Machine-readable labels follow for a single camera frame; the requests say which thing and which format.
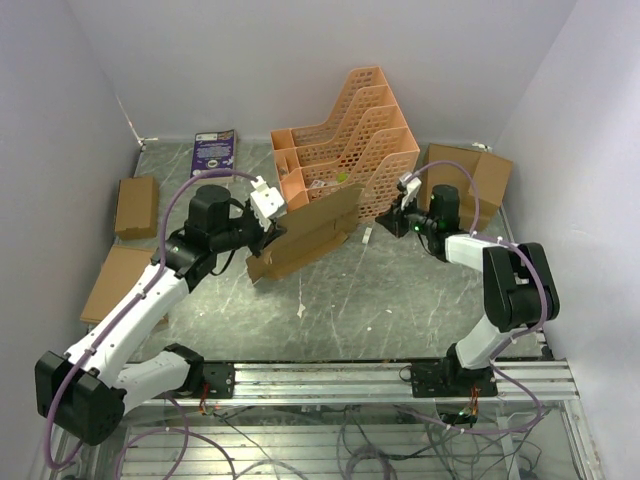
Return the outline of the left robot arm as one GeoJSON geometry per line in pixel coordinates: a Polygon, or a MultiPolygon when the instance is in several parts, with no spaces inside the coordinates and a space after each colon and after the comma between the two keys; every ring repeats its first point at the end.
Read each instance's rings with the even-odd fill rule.
{"type": "Polygon", "coordinates": [[[128,366],[142,341],[169,310],[208,275],[217,258],[248,248],[254,256],[283,232],[280,192],[262,178],[241,204],[220,185],[204,185],[189,202],[182,228],[164,240],[135,285],[89,334],[62,355],[45,353],[35,365],[38,412],[81,442],[106,440],[122,418],[165,392],[192,397],[203,387],[204,359],[179,344],[128,366]]]}

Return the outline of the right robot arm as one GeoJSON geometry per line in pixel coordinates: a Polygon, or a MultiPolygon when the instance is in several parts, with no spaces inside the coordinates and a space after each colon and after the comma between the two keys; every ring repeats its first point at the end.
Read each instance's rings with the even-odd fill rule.
{"type": "Polygon", "coordinates": [[[421,209],[418,179],[400,180],[398,197],[376,222],[397,238],[418,235],[432,257],[482,274],[484,313],[462,340],[429,368],[413,364],[415,390],[436,396],[463,395],[476,388],[493,395],[491,361],[520,333],[555,319],[560,301],[542,245],[481,239],[460,228],[459,193],[450,185],[433,188],[429,207],[421,209]]]}

